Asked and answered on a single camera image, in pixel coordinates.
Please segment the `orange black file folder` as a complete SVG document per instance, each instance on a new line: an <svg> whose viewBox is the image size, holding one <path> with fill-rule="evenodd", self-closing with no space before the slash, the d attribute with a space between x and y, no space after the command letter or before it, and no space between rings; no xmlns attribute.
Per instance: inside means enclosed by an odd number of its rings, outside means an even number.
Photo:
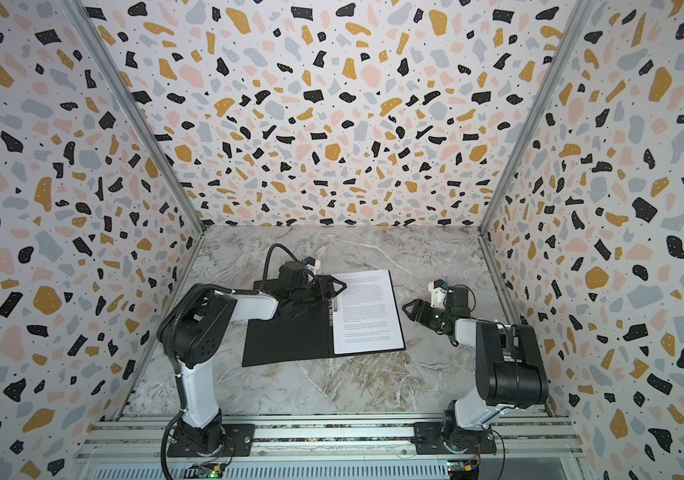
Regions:
<svg viewBox="0 0 684 480"><path fill-rule="evenodd" d="M278 312L269 321L249 321L242 365L343 357L333 354L333 303L328 299L306 312Z"/></svg>

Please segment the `text page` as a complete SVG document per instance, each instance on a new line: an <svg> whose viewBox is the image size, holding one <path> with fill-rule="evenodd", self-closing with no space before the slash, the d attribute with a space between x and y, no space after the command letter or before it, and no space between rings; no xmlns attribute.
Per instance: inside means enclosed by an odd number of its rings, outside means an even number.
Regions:
<svg viewBox="0 0 684 480"><path fill-rule="evenodd" d="M333 354L357 355L405 349L389 270L335 274L346 288L334 298Z"/></svg>

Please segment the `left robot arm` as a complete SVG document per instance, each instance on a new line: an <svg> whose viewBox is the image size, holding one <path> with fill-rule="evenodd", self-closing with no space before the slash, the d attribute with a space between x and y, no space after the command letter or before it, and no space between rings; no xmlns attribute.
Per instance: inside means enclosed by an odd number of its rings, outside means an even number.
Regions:
<svg viewBox="0 0 684 480"><path fill-rule="evenodd" d="M214 356L230 324L247 324L242 364L262 366L333 355L332 303L347 288L332 275L316 274L302 261L282 265L275 279L251 289L194 285L158 332L176 378L181 416L177 441L209 454L225 442L222 409L215 397Z"/></svg>

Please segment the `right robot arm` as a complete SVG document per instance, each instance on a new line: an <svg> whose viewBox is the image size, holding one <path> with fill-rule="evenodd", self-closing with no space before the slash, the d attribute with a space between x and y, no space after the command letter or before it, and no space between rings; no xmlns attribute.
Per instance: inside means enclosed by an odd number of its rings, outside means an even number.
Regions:
<svg viewBox="0 0 684 480"><path fill-rule="evenodd" d="M532 326L504 324L473 316L477 297L467 285L442 280L429 284L430 299L415 299L402 306L407 318L451 345L475 349L475 386L444 411L440 430L429 434L445 449L465 453L491 440L492 421L515 409L543 405L548 380L537 336Z"/></svg>

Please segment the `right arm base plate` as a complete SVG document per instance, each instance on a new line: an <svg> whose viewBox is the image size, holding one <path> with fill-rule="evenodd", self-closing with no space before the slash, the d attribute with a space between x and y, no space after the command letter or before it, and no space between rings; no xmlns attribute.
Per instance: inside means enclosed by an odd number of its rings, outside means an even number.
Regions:
<svg viewBox="0 0 684 480"><path fill-rule="evenodd" d="M446 426L442 422L416 422L411 443L418 455L496 454L497 446L490 429L473 431Z"/></svg>

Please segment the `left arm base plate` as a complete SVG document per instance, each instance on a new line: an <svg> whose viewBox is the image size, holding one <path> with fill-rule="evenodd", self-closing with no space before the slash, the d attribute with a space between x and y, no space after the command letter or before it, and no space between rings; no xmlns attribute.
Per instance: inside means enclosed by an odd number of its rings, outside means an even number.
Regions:
<svg viewBox="0 0 684 480"><path fill-rule="evenodd" d="M215 424L208 429L183 425L171 435L171 458L231 458L251 454L256 426L248 423Z"/></svg>

